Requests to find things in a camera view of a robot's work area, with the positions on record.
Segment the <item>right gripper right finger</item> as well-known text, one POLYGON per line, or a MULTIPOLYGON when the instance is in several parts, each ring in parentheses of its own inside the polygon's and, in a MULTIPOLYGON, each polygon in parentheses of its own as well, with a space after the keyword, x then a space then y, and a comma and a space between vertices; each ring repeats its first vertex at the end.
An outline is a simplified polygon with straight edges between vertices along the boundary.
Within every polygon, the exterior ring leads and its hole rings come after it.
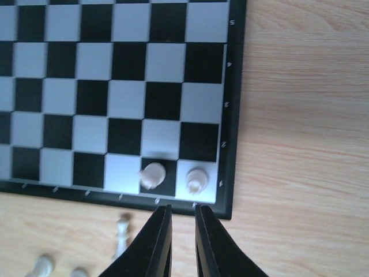
POLYGON ((266 276, 237 246, 207 205, 195 206, 198 276, 266 276))

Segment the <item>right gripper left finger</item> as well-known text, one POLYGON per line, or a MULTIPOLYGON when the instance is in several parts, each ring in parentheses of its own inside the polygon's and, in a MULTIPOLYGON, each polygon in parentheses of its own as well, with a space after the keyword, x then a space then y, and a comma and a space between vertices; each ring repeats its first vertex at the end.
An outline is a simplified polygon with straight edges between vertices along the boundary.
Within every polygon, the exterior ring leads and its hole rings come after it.
POLYGON ((157 207, 130 246, 100 277, 166 277, 172 264, 172 207, 157 207))

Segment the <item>white bishop piece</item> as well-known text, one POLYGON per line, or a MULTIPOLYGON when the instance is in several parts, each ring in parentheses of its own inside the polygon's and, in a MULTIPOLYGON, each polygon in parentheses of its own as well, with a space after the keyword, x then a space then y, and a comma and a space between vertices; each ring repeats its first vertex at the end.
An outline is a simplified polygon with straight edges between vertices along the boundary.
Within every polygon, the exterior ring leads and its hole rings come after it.
POLYGON ((85 268, 75 268, 69 275, 70 277, 88 277, 88 272, 85 268))

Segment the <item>white rook piece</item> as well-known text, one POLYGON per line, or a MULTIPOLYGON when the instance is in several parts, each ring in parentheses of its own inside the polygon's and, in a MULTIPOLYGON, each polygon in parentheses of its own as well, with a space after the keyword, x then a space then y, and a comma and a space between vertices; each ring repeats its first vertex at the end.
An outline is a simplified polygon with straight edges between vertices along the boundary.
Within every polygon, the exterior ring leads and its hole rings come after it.
POLYGON ((186 176, 187 190, 190 194, 200 194, 208 182, 207 172, 198 167, 191 169, 186 176))

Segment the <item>white knight piece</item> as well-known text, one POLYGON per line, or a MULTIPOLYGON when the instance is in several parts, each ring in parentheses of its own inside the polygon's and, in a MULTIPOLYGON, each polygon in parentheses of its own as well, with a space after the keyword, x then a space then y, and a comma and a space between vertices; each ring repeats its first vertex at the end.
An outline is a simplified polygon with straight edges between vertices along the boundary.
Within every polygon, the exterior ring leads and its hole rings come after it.
POLYGON ((157 162, 150 163, 139 171, 140 185, 146 190, 155 189, 166 177, 165 167, 157 162))

